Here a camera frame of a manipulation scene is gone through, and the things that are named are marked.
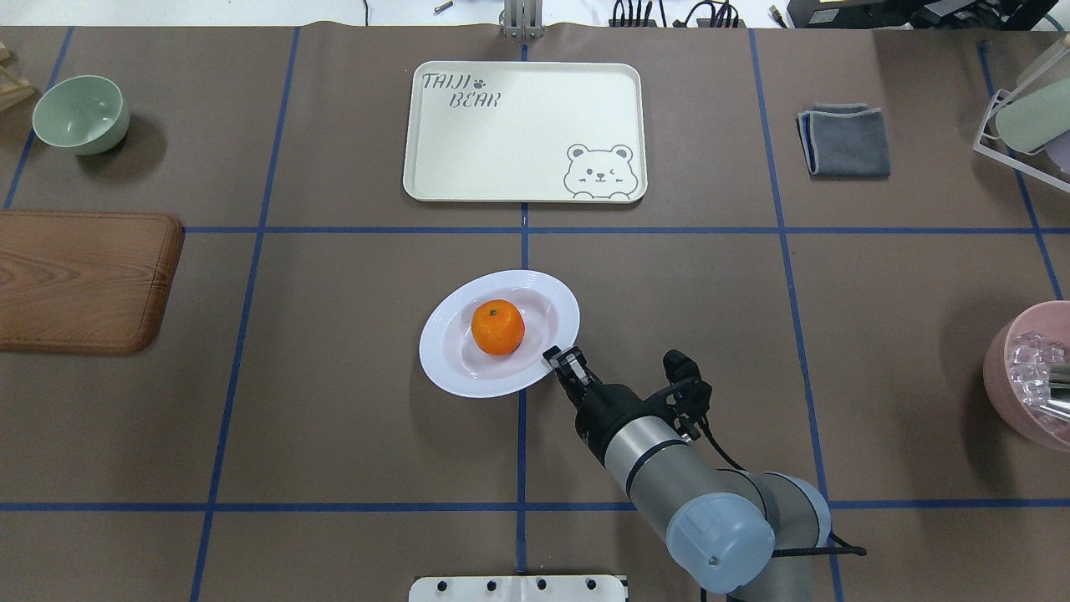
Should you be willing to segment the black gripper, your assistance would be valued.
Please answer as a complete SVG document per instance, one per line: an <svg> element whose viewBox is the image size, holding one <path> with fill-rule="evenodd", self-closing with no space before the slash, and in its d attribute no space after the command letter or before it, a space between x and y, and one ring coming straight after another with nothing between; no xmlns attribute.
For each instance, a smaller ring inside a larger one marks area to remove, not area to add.
<svg viewBox="0 0 1070 602"><path fill-rule="evenodd" d="M607 385L593 376L580 348L552 346L542 352L542 358L576 407L574 428L578 438L601 465L610 442L624 427L643 416L661 418L661 411L639 399L628 386Z"/></svg>

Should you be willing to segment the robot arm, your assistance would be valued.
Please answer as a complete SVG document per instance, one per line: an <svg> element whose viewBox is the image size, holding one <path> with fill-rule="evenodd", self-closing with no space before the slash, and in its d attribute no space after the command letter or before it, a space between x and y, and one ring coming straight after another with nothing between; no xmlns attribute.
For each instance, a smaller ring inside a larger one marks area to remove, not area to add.
<svg viewBox="0 0 1070 602"><path fill-rule="evenodd" d="M813 558L828 552L832 512L816 487L780 472L717 468L693 446L710 437L710 384L679 350L664 352L664 389L640 399L607 384L578 348L542 358L576 410L578 438L707 595L811 601Z"/></svg>

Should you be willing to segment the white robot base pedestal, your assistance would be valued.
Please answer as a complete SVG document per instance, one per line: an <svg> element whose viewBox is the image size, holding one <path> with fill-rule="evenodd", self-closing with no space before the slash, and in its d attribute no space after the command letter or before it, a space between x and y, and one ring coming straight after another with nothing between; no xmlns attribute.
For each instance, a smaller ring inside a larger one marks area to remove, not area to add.
<svg viewBox="0 0 1070 602"><path fill-rule="evenodd" d="M550 574L427 576L414 580L409 601L628 601L625 576Z"/></svg>

